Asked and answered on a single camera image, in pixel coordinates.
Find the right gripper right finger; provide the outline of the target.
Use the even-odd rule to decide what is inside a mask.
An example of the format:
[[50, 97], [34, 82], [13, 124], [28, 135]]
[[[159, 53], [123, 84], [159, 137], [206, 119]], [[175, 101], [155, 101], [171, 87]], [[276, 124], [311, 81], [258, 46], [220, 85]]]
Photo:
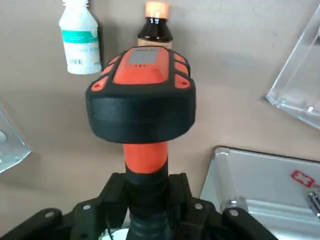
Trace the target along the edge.
[[247, 211], [231, 207], [219, 213], [206, 200], [192, 196], [186, 173], [168, 177], [168, 219], [173, 240], [275, 240]]

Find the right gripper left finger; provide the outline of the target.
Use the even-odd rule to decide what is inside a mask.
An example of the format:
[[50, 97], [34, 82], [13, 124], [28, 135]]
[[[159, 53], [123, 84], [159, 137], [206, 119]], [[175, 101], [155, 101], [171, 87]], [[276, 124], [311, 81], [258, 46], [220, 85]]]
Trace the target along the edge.
[[45, 208], [9, 232], [2, 240], [98, 240], [106, 230], [120, 228], [125, 220], [126, 178], [113, 173], [100, 194], [77, 203], [63, 214], [58, 208]]

